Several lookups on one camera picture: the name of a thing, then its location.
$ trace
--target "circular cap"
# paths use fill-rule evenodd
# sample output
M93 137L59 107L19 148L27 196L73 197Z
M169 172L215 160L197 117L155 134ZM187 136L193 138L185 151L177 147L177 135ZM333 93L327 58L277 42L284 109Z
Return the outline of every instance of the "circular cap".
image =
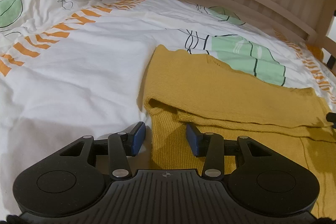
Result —
M116 169L112 172L112 175L114 175L117 178L123 178L128 174L129 172L126 169Z
M274 193L284 193L295 187L295 178L287 172L270 170L261 173L257 177L259 186L267 191Z
M204 174L206 174L208 177L215 178L219 177L222 174L222 172L220 172L217 169L208 169L204 172Z
M57 194L71 189L76 177L67 171L50 171L39 177L37 186L46 193Z

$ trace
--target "metal screw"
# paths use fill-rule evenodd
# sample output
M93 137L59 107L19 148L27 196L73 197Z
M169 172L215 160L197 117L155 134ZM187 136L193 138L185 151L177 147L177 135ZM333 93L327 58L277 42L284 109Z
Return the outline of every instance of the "metal screw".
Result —
M211 178L219 177L222 174L222 172L217 169L208 169L204 173Z
M129 172L126 169L116 169L112 172L112 175L114 175L117 178L123 178L128 174Z

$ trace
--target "ribbed black surface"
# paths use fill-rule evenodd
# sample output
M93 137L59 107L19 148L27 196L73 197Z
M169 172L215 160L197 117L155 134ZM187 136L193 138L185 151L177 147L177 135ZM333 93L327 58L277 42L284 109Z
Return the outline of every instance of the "ribbed black surface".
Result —
M204 180L195 170L139 170L132 179L112 183L105 196L82 213L50 219L25 213L22 218L44 224L308 224L314 221L308 212L287 218L250 212L236 204L220 182Z

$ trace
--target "folded yellow garment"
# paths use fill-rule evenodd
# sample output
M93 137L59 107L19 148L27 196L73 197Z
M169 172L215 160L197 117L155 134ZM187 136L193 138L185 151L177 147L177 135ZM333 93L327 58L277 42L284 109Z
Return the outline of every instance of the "folded yellow garment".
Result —
M185 123L201 132L236 140L247 135L313 172L320 195L317 217L336 218L336 138L325 100L312 88L293 89L262 82L210 55L168 51L160 45L150 61L144 106L152 117L152 167L197 168L185 137ZM225 172L235 167L225 157Z

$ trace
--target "bed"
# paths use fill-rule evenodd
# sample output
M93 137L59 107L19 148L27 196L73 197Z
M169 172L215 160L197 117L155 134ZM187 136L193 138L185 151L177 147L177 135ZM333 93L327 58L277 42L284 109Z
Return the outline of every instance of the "bed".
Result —
M0 219L20 212L15 177L83 135L106 138L144 121L147 138L130 163L148 168L143 77L159 44L273 85L311 87L336 112L336 77L308 50L336 56L327 37L335 9L336 0L0 0ZM253 47L251 63L244 51ZM336 193L336 157L328 160L313 213L336 218L336 205L324 204Z

